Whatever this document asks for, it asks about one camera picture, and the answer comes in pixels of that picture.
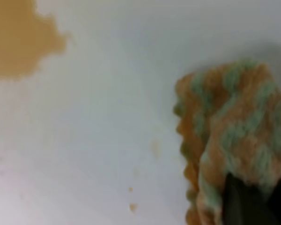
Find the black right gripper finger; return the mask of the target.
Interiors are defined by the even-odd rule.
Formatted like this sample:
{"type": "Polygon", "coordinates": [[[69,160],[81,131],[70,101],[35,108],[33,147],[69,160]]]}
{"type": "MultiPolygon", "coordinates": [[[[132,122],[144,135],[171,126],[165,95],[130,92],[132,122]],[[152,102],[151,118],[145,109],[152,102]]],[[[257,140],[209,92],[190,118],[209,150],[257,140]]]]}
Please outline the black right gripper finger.
{"type": "Polygon", "coordinates": [[[225,225],[281,225],[281,181],[264,200],[255,186],[228,175],[222,217],[225,225]]]}

